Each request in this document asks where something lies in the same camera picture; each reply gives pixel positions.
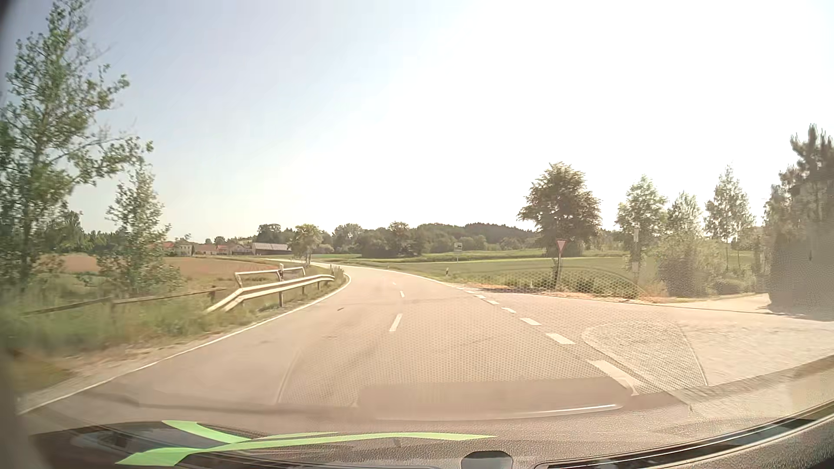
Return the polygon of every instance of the green field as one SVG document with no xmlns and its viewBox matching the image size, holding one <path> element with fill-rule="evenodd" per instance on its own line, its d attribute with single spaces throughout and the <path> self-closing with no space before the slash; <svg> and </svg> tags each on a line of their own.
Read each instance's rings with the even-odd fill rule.
<svg viewBox="0 0 834 469">
<path fill-rule="evenodd" d="M 483 281 L 488 277 L 513 275 L 522 277 L 540 272 L 551 272 L 553 261 L 549 258 L 469 260 L 461 262 L 388 262 L 386 260 L 348 260 L 344 265 L 365 265 L 381 269 L 400 270 L 424 275 L 435 279 Z M 562 260 L 566 269 L 585 268 L 604 270 L 617 275 L 628 275 L 624 270 L 626 261 L 622 257 L 571 257 Z M 652 279 L 655 275 L 653 260 L 649 260 L 641 271 L 641 280 Z"/>
</svg>

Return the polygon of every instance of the wooden fence post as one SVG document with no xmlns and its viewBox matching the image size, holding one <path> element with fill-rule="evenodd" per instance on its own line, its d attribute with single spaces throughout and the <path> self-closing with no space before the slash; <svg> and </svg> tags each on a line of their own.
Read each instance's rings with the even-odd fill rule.
<svg viewBox="0 0 834 469">
<path fill-rule="evenodd" d="M 110 321 L 113 322 L 113 331 L 115 332 L 117 329 L 116 324 L 116 303 L 113 302 L 113 297 L 110 297 Z"/>
</svg>

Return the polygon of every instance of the house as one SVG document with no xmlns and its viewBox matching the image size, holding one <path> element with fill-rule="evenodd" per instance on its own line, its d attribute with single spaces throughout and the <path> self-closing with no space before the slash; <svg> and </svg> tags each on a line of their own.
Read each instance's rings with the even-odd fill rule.
<svg viewBox="0 0 834 469">
<path fill-rule="evenodd" d="M 218 246 L 216 245 L 195 245 L 194 246 L 194 253 L 200 255 L 217 255 Z"/>
<path fill-rule="evenodd" d="M 229 245 L 229 254 L 231 255 L 250 255 L 252 254 L 251 246 L 244 246 L 238 243 Z"/>
<path fill-rule="evenodd" d="M 288 245 L 278 245 L 275 243 L 252 243 L 250 252 L 254 255 L 293 254 L 293 251 Z"/>
<path fill-rule="evenodd" d="M 174 251 L 177 255 L 188 257 L 194 254 L 194 245 L 186 241 L 179 241 L 174 245 Z"/>
</svg>

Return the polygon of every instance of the sign post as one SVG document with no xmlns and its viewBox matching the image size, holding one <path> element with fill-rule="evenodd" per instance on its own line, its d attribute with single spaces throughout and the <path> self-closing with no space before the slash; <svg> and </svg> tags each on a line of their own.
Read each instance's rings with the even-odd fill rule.
<svg viewBox="0 0 834 469">
<path fill-rule="evenodd" d="M 565 245 L 568 244 L 568 240 L 556 240 L 556 247 L 559 248 L 559 261 L 556 264 L 556 278 L 555 283 L 559 284 L 559 274 L 562 271 L 562 250 L 565 248 Z"/>
<path fill-rule="evenodd" d="M 464 250 L 464 244 L 457 242 L 455 243 L 455 262 L 458 262 L 460 253 Z"/>
</svg>

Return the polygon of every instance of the windshield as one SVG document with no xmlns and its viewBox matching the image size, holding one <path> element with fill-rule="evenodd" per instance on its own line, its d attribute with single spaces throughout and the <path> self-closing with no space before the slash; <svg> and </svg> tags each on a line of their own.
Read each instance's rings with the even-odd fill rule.
<svg viewBox="0 0 834 469">
<path fill-rule="evenodd" d="M 26 432 L 56 469 L 533 467 L 829 403 L 831 15 L 13 3 Z"/>
</svg>

